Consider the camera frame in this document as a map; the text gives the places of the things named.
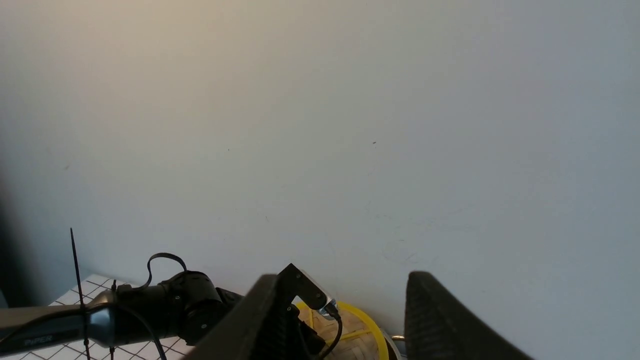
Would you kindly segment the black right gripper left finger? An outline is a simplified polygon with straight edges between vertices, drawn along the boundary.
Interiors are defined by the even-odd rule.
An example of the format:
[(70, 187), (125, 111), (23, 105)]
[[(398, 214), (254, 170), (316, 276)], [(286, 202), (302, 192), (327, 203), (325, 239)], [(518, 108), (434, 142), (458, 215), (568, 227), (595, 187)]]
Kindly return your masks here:
[(236, 304), (197, 345), (183, 357), (184, 360), (248, 360), (258, 335), (275, 304), (278, 277), (262, 275)]

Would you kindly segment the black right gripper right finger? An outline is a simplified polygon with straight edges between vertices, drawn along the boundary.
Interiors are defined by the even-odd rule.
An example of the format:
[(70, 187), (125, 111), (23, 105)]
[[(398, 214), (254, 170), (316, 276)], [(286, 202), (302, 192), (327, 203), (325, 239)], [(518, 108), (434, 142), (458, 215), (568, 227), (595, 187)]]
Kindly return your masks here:
[(404, 341), (409, 360), (530, 360), (430, 272), (407, 278)]

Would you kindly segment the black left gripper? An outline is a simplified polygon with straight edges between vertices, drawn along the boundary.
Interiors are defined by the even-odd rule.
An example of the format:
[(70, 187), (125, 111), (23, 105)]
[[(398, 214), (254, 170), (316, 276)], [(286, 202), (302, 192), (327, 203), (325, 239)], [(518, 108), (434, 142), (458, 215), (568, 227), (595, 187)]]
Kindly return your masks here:
[(165, 281), (167, 335), (195, 346), (244, 299), (213, 284), (203, 272), (183, 271)]

